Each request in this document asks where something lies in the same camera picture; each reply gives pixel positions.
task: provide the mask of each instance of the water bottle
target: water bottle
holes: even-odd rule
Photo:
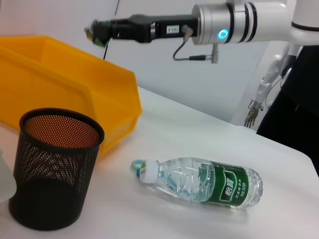
[[[251,168],[199,158],[144,160],[140,181],[179,198],[245,208],[260,201],[263,181]]]

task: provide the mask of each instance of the white wall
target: white wall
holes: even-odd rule
[[[118,17],[190,14],[196,3],[212,0],[121,0]],[[231,121],[267,42],[220,46],[219,63],[175,62],[173,52],[182,39],[151,44],[111,41],[107,60],[135,72],[139,86],[225,121]],[[191,40],[179,56],[209,54],[209,46]]]
[[[86,39],[94,19],[114,17],[117,0],[2,0],[0,35],[50,35],[102,57],[104,50]]]
[[[293,15],[294,9],[296,5],[296,0],[288,0],[287,2],[287,8],[289,9],[291,16]],[[258,67],[256,68],[256,71],[254,72],[252,78],[249,81],[249,84],[242,96],[242,99],[240,100],[237,111],[231,120],[231,123],[234,125],[244,125],[245,118],[247,117],[247,114],[249,112],[248,105],[251,102],[252,99],[255,99],[257,94],[257,88],[263,79],[264,75],[266,74],[266,71],[269,67],[269,64],[273,61],[274,55],[282,54],[284,47],[286,46],[286,42],[281,41],[272,41],[269,43],[268,47],[265,50],[265,53],[263,57],[260,60],[260,63]],[[271,101],[275,99],[276,93],[280,90],[280,83],[278,83],[269,93],[267,97],[267,104],[269,104]],[[258,126],[260,125],[262,119],[264,118],[265,114],[267,113],[267,107],[265,105],[265,102],[263,103],[263,106],[265,108],[264,111],[259,111],[258,117],[255,121],[255,125],[252,126],[253,130],[257,130]]]

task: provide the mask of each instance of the blue indicator light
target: blue indicator light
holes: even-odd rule
[[[224,39],[228,36],[228,30],[227,29],[223,29],[218,33],[218,38],[219,39]]]

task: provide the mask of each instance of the black mesh pen holder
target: black mesh pen holder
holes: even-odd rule
[[[17,192],[12,216],[36,230],[56,230],[80,216],[103,129],[91,118],[63,109],[22,116],[14,165]]]

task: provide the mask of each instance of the white bottle cap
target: white bottle cap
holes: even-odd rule
[[[155,183],[159,177],[159,170],[158,161],[144,160],[140,170],[140,181],[142,183]]]

